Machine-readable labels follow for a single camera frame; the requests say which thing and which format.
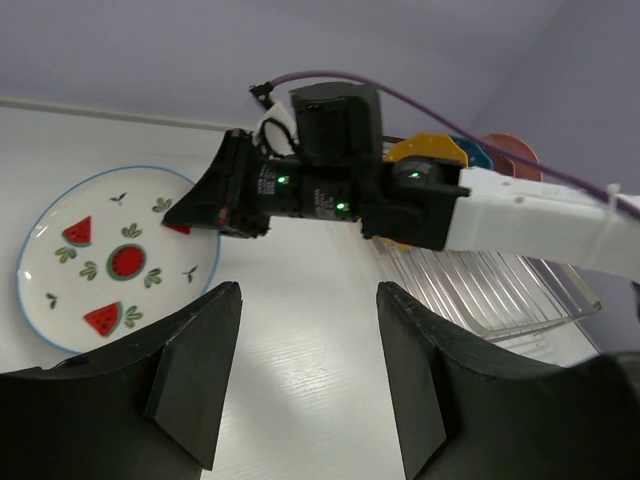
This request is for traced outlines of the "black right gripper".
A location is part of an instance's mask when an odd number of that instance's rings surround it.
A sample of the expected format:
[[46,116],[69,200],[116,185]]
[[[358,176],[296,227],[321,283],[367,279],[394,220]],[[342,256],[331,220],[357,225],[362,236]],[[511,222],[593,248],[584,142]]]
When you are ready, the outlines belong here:
[[431,250],[446,244],[454,208],[469,196],[462,165],[420,154],[383,159],[378,91],[367,84],[327,82],[291,91],[297,133],[290,155],[277,154],[268,118],[250,143],[227,130],[200,180],[162,224],[257,238],[273,217],[357,222],[366,239],[387,238]]

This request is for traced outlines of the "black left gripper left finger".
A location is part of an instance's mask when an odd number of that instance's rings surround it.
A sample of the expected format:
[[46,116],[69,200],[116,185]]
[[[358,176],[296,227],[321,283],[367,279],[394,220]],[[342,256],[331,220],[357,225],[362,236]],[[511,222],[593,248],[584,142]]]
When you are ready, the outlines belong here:
[[121,339],[1,377],[5,479],[197,479],[211,470],[242,293],[224,282]]

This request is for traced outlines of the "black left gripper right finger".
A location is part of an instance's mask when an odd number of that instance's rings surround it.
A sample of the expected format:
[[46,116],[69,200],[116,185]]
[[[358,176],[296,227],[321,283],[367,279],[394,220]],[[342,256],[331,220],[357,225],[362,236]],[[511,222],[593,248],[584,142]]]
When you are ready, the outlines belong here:
[[428,310],[397,284],[376,296],[409,479],[635,479],[639,357],[559,367]]

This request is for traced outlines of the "white watermelon pattern plate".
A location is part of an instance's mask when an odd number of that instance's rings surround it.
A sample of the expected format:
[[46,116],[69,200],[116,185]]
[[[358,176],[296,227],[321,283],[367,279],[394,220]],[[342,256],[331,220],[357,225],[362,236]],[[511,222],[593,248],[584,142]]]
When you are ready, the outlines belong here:
[[17,292],[30,327],[79,354],[180,310],[206,293],[220,257],[216,232],[167,227],[193,181],[162,167],[91,176],[61,194],[21,249]]

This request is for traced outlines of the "yellow dotted plate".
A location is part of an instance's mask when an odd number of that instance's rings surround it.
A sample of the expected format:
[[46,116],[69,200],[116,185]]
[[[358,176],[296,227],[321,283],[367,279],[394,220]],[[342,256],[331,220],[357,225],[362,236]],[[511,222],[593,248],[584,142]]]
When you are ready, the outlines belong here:
[[409,156],[423,156],[456,161],[463,167],[469,166],[466,152],[446,134],[419,133],[395,143],[384,155],[385,162],[398,162]]

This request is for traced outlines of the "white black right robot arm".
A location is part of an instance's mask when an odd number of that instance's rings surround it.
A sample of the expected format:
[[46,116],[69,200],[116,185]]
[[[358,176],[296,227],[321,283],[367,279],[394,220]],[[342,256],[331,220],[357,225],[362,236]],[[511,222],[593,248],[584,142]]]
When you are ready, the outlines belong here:
[[639,201],[548,185],[428,151],[383,148],[375,87],[326,82],[291,94],[295,123],[252,89],[265,117],[229,130],[167,226],[258,238],[274,217],[357,222],[363,237],[433,251],[500,252],[639,279]]

